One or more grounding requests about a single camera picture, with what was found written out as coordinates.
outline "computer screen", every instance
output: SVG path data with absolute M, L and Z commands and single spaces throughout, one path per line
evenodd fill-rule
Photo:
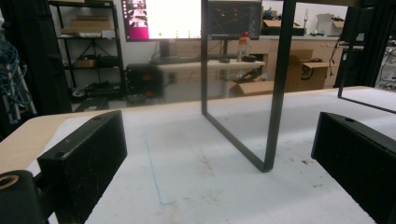
M 239 0 L 208 2 L 208 39 L 236 40 L 248 32 L 250 39 L 259 39 L 262 28 L 262 1 Z
M 201 0 L 121 0 L 127 42 L 201 38 Z

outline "white table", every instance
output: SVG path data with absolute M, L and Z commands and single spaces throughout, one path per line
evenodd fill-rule
M 231 59 L 230 63 L 220 63 L 218 60 L 209 60 L 207 62 L 208 69 L 238 69 L 238 68 L 256 68 L 264 66 L 264 62 L 256 61 L 254 63 L 238 63 L 236 59 Z M 201 69 L 201 63 L 174 63 L 174 64 L 161 64 L 158 67 L 165 73 L 190 71 Z
M 350 117 L 393 139 L 396 118 L 336 95 L 285 94 L 275 167 L 265 174 L 202 116 L 200 102 L 122 109 L 128 157 L 87 223 L 374 223 L 311 159 L 318 114 Z M 396 109 L 393 92 L 346 88 L 345 95 Z M 208 110 L 263 156 L 270 104 L 271 95 L 230 98 L 209 101 Z M 0 143 L 0 172 L 26 168 L 44 145 L 103 112 L 29 120 Z

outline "white wall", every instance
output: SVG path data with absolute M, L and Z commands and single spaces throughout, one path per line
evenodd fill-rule
M 120 0 L 114 0 L 117 5 L 119 27 L 123 27 L 123 20 L 120 6 Z M 262 1 L 264 9 L 269 7 L 272 10 L 277 10 L 278 13 L 282 13 L 283 1 Z M 339 16 L 340 18 L 345 18 L 347 13 L 347 7 L 338 6 L 327 6 L 327 5 L 315 5 L 315 4 L 304 4 L 297 3 L 295 12 L 295 22 L 304 24 L 305 11 L 308 9 L 308 21 L 306 23 L 307 32 L 310 33 L 314 31 L 317 27 L 317 14 L 331 13 L 334 16 Z M 120 29 L 120 38 L 122 46 L 122 55 L 125 66 L 129 63 L 146 63 L 151 55 L 158 50 L 155 42 L 125 42 L 125 33 L 123 29 Z
M 262 1 L 264 10 L 271 8 L 276 10 L 277 14 L 282 14 L 283 1 Z M 297 3 L 294 22 L 297 22 L 301 26 L 304 25 L 305 11 L 308 9 L 308 21 L 306 22 L 306 32 L 313 33 L 318 24 L 317 15 L 330 13 L 335 17 L 345 18 L 347 14 L 347 7 L 339 6 L 328 6 L 328 5 L 316 5 L 307 3 Z

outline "black metal frame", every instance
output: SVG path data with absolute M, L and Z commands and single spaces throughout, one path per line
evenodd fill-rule
M 360 19 L 359 16 L 360 15 L 358 14 L 355 21 L 358 21 Z M 362 78 L 359 79 L 358 85 L 363 85 L 368 87 L 375 86 L 376 79 L 381 67 L 382 58 L 388 45 L 389 32 L 390 29 L 392 28 L 395 16 L 396 16 L 396 3 L 383 4 L 375 7 L 373 21 L 370 27 L 370 32 L 368 33 L 368 36 L 366 37 L 366 42 L 364 44 L 363 59 L 362 59 L 364 63 L 361 64 L 361 68 L 360 68 L 360 74 L 361 74 L 360 77 Z M 355 26 L 352 36 L 356 36 L 357 32 L 358 31 Z M 347 69 L 348 69 L 347 55 L 352 54 L 354 45 L 355 45 L 355 40 L 352 39 L 352 41 L 349 43 L 346 52 L 346 66 L 344 67 L 343 76 L 341 77 L 340 87 L 338 89 L 338 98 L 359 105 L 366 105 L 375 109 L 380 109 L 383 111 L 387 111 L 389 113 L 396 114 L 396 111 L 394 110 L 387 109 L 381 106 L 366 104 L 364 102 L 349 99 L 343 96 L 343 90 L 347 80 Z
M 271 105 L 270 123 L 268 129 L 268 138 L 265 149 L 265 158 L 262 161 L 258 158 L 249 148 L 247 148 L 237 137 L 228 131 L 220 122 L 218 122 L 207 111 L 207 38 L 201 39 L 201 109 L 202 114 L 235 146 L 245 155 L 260 171 L 266 173 L 274 168 L 276 144 L 279 133 L 280 119 L 282 115 L 284 91 L 286 85 L 286 77 L 288 68 L 285 64 L 289 63 L 290 44 L 292 37 L 292 25 L 294 22 L 294 14 L 297 2 L 313 3 L 313 4 L 327 4 L 327 5 L 340 5 L 347 7 L 372 7 L 374 4 L 390 5 L 394 1 L 382 0 L 288 0 L 283 3 L 283 17 L 281 22 L 281 29 L 279 34 L 278 54 L 276 60 L 276 77 L 274 84 L 274 93 Z M 207 0 L 201 1 L 201 33 L 202 36 L 207 36 L 206 23 L 207 23 Z
M 74 2 L 57 2 L 57 1 L 49 1 L 49 4 L 51 6 L 56 7 L 56 11 L 58 14 L 58 19 L 60 22 L 61 28 L 64 28 L 64 20 L 63 20 L 63 14 L 61 11 L 61 7 L 89 7 L 89 8 L 105 8 L 105 9 L 110 9 L 111 10 L 111 15 L 113 19 L 113 25 L 114 25 L 114 31 L 115 31 L 115 40 L 116 47 L 117 47 L 117 53 L 121 54 L 121 44 L 120 44 L 120 28 L 119 28 L 119 22 L 118 22 L 118 17 L 117 17 L 117 9 L 116 6 L 114 5 L 113 1 L 98 1 L 98 2 L 90 2 L 90 3 L 74 3 Z M 70 72 L 70 77 L 72 79 L 72 84 L 73 87 L 76 87 L 76 79 L 75 79 L 75 74 L 74 70 L 77 70 L 76 68 L 73 68 L 71 58 L 70 58 L 70 51 L 69 51 L 69 45 L 68 41 L 70 40 L 87 40 L 90 39 L 92 43 L 94 43 L 96 40 L 106 40 L 106 38 L 102 37 L 93 37 L 93 38 L 80 38 L 80 37 L 73 37 L 73 38 L 62 38 L 59 37 L 58 39 L 61 39 L 64 42 L 64 49 L 66 52 L 66 59 L 67 59 L 67 70 Z M 121 94 L 125 95 L 126 94 L 126 82 L 125 82 L 125 74 L 124 74 L 124 65 L 123 65 L 123 59 L 120 56 L 118 58 L 118 67 L 119 67 L 119 74 L 120 74 L 120 85 L 121 85 Z

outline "desk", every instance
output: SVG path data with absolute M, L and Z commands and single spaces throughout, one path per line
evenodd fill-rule
M 346 88 L 350 98 L 396 108 L 396 94 Z M 213 116 L 263 154 L 270 95 L 209 101 Z M 122 109 L 128 157 L 87 223 L 374 223 L 310 158 L 320 111 L 396 139 L 393 114 L 337 98 L 337 90 L 286 93 L 274 170 L 263 174 L 201 114 L 200 102 Z M 30 119 L 0 144 L 0 173 L 104 113 Z M 36 172 L 35 166 L 29 170 Z
M 265 66 L 264 62 L 259 62 L 256 61 L 254 63 L 245 63 L 241 62 L 238 63 L 236 59 L 231 59 L 230 63 L 220 63 L 218 60 L 210 60 L 207 62 L 207 69 L 208 70 L 221 70 L 223 69 L 225 71 L 225 78 L 224 80 L 219 82 L 209 82 L 209 95 L 216 96 L 216 95 L 222 95 L 223 98 L 228 98 L 229 97 L 229 79 L 230 79 L 230 70 L 231 69 L 243 69 L 243 68 L 257 68 L 260 66 Z M 185 72 L 185 71 L 200 71 L 201 69 L 201 63 L 175 63 L 175 64 L 162 64 L 158 65 L 158 68 L 163 72 L 163 83 L 164 83 L 164 100 L 165 102 L 172 102 L 172 92 L 177 92 L 177 94 L 180 94 L 181 92 L 191 92 L 191 89 L 195 89 L 194 93 L 198 97 L 196 97 L 195 100 L 199 99 L 199 92 L 201 90 L 201 83 L 188 83 L 189 85 L 186 87 L 188 88 L 188 91 L 183 91 L 180 88 L 177 88 L 176 85 L 172 85 L 175 90 L 172 91 L 170 90 L 170 86 L 168 85 L 169 83 L 169 74 L 172 73 L 177 73 L 177 72 Z M 220 94 L 217 92 L 218 85 L 221 85 L 221 92 Z

